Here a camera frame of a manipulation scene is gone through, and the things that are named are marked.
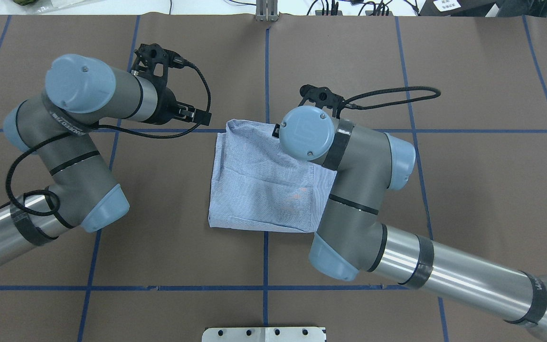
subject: green object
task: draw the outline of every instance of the green object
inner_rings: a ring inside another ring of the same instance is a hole
[[[37,1],[37,0],[14,0],[14,2],[19,4],[20,6],[32,4],[35,1]]]

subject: white bracket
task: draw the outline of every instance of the white bracket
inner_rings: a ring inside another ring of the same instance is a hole
[[[277,21],[278,0],[256,0],[256,21]]]
[[[326,342],[323,327],[210,328],[202,342]]]

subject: light blue cap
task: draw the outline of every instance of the light blue cap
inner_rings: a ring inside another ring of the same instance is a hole
[[[7,116],[4,120],[4,135],[6,135],[6,138],[8,141],[17,147],[17,149],[21,150],[22,152],[28,151],[28,146],[24,141],[22,141],[22,138],[20,138],[20,134],[18,133],[18,126],[16,123],[16,118],[18,115],[18,108],[20,108],[20,105],[16,106]]]
[[[67,54],[56,58],[46,74],[46,93],[59,108],[90,113],[106,105],[115,93],[115,75],[103,61]]]
[[[280,124],[282,149],[296,160],[320,158],[328,151],[334,138],[332,119],[314,106],[294,108]]]
[[[82,227],[87,232],[96,232],[121,219],[128,214],[128,210],[130,203],[123,194],[122,187],[117,184],[90,210],[82,221]]]
[[[358,269],[332,249],[318,233],[313,235],[310,262],[316,270],[335,279],[352,281],[358,275]]]
[[[404,188],[415,166],[415,147],[412,143],[387,134],[391,150],[391,180],[389,190]]]

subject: folded towel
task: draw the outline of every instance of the folded towel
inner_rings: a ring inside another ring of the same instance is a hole
[[[337,175],[282,151],[274,125],[231,120],[217,135],[211,227],[315,232]]]

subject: white metal plate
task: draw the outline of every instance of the white metal plate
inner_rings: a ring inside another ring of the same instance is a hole
[[[326,342],[326,328],[209,328],[202,334],[202,342]]]

